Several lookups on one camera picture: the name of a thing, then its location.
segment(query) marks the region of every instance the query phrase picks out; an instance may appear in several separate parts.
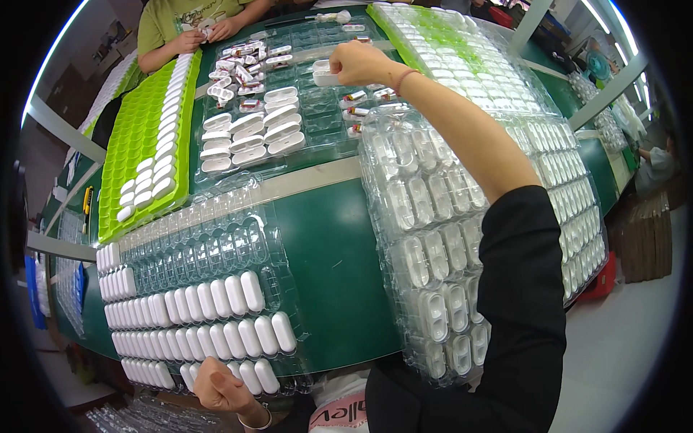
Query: person's hand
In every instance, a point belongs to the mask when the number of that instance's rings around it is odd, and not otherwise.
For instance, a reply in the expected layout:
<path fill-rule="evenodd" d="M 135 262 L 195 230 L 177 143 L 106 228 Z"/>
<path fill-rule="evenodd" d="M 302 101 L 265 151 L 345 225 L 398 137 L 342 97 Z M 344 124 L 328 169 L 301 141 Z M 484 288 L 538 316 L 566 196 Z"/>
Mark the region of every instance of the person's hand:
<path fill-rule="evenodd" d="M 167 45 L 170 45 L 176 54 L 188 54 L 196 52 L 202 41 L 204 41 L 204 33 L 188 30 L 176 36 Z"/>
<path fill-rule="evenodd" d="M 209 43 L 212 43 L 212 42 L 217 42 L 217 41 L 221 41 L 224 39 L 228 39 L 231 36 L 238 33 L 238 31 L 242 27 L 243 26 L 236 23 L 236 20 L 234 19 L 234 17 L 222 19 L 217 24 L 213 24 L 212 26 L 209 27 L 212 29 L 212 34 L 209 36 L 209 39 L 207 41 Z"/>
<path fill-rule="evenodd" d="M 359 41 L 339 44 L 330 56 L 330 73 L 344 86 L 392 86 L 409 67 L 390 60 L 382 51 Z"/>
<path fill-rule="evenodd" d="M 257 406 L 262 408 L 229 367 L 209 356 L 200 366 L 193 392 L 207 409 L 236 412 L 242 416 L 252 413 Z"/>

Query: green table surface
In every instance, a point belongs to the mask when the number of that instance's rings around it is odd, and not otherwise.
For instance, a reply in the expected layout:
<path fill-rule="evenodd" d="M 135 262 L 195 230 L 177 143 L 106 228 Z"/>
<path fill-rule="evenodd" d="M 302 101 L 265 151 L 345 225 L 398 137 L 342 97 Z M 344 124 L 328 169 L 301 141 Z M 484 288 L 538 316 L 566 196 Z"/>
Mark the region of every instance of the green table surface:
<path fill-rule="evenodd" d="M 350 6 L 346 9 L 354 16 L 365 14 L 363 6 Z M 310 12 L 301 12 L 274 20 L 309 14 Z M 250 36 L 263 30 L 265 24 L 258 23 L 244 28 L 236 37 Z M 207 71 L 215 60 L 215 50 L 215 44 L 203 46 L 198 86 L 207 83 Z M 560 71 L 535 46 L 523 50 L 523 56 L 525 55 L 532 62 Z M 564 116 L 572 115 L 581 107 L 568 82 L 541 72 L 537 72 L 537 75 Z M 191 131 L 195 131 L 201 122 L 202 99 L 198 99 L 193 108 Z M 191 138 L 191 156 L 195 157 L 191 157 L 190 176 L 191 185 L 194 185 L 198 149 L 194 145 L 194 137 Z M 580 155 L 595 178 L 602 209 L 606 211 L 613 205 L 616 197 L 615 181 L 606 153 L 598 140 L 583 140 L 581 144 Z M 73 183 L 84 175 L 91 164 L 86 158 L 80 159 Z M 66 177 L 67 168 L 63 170 L 58 183 L 64 186 Z M 79 211 L 84 190 L 88 186 L 94 186 L 97 193 L 100 179 L 101 170 L 98 170 L 75 194 L 67 207 Z M 50 198 L 44 207 L 46 220 L 49 221 L 55 215 L 59 205 L 57 200 Z M 353 179 L 277 199 L 274 207 L 290 269 L 299 291 L 304 325 L 310 333 L 303 343 L 302 353 L 310 360 L 311 370 L 334 369 L 400 350 L 402 341 L 394 325 L 389 299 L 383 290 L 376 240 L 360 180 Z M 94 206 L 94 213 L 91 215 L 93 223 L 98 220 L 97 208 Z M 57 232 L 56 223 L 48 235 L 56 237 Z M 92 233 L 91 243 L 96 242 L 96 238 L 96 233 Z M 55 273 L 54 269 L 51 267 L 51 274 Z M 77 337 L 65 313 L 54 302 L 60 332 L 90 350 L 118 359 L 103 312 L 96 267 L 87 267 L 85 274 L 85 304 L 82 313 L 85 338 Z"/>

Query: cardboard box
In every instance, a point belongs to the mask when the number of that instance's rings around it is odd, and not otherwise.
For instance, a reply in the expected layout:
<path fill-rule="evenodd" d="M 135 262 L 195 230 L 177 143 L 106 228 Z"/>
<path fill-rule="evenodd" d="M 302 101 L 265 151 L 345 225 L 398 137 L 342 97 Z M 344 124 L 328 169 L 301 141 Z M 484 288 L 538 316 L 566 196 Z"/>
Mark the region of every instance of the cardboard box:
<path fill-rule="evenodd" d="M 608 230 L 626 283 L 659 279 L 672 272 L 672 221 L 666 191 L 623 211 Z"/>

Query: lime green plastic tray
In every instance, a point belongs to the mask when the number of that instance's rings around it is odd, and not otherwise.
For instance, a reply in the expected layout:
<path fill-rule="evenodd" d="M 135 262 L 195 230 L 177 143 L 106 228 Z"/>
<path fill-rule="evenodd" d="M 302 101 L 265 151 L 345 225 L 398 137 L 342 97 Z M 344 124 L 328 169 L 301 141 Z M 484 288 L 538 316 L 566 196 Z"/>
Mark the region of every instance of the lime green plastic tray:
<path fill-rule="evenodd" d="M 144 159 L 156 154 L 157 135 L 164 105 L 164 96 L 175 66 L 172 60 L 155 74 L 147 77 L 135 90 L 123 97 L 123 104 L 108 141 L 106 161 L 101 175 L 98 202 L 98 241 L 104 243 L 122 236 L 163 213 L 183 205 L 188 197 L 188 160 L 190 158 L 190 122 L 195 99 L 195 82 L 200 71 L 202 52 L 198 51 L 190 64 L 190 71 L 181 98 L 176 142 L 175 189 L 155 200 L 144 209 L 137 209 L 125 222 L 119 222 L 118 212 L 121 187 L 136 177 L 135 168 Z"/>

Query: black sleeve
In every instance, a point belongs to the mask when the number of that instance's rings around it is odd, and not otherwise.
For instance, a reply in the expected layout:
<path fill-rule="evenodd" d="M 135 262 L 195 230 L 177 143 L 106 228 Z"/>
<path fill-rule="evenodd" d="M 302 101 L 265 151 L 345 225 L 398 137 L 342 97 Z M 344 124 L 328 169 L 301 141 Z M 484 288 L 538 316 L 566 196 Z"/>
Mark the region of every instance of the black sleeve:
<path fill-rule="evenodd" d="M 366 384 L 369 428 L 402 432 L 546 432 L 561 390 L 565 314 L 560 228 L 544 188 L 503 195 L 482 223 L 477 308 L 491 323 L 476 392 L 433 389 L 401 357 L 381 360 Z"/>

